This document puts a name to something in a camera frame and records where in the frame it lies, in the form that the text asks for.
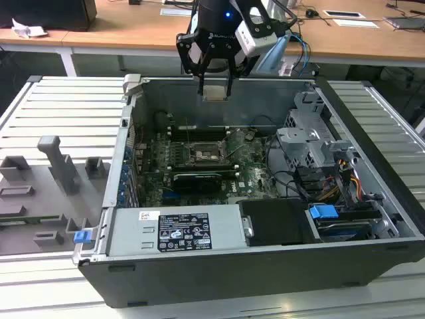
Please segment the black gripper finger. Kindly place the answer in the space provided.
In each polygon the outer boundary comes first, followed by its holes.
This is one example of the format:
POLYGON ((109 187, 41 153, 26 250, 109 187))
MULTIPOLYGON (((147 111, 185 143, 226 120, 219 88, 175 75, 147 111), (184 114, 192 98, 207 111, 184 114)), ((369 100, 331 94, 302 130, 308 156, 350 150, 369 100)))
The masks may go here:
POLYGON ((235 78, 238 78, 242 72, 242 61, 240 59, 240 45, 228 46, 228 80, 226 83, 226 97, 228 98, 232 92, 232 84, 235 78))
POLYGON ((207 67, 213 56, 213 44, 208 40, 206 31, 195 31, 192 34, 179 33, 176 36, 176 47, 183 69, 187 74, 192 74, 199 78, 198 95, 203 95, 204 79, 207 67), (200 50, 200 56, 195 60, 190 56, 189 51, 195 47, 200 50))

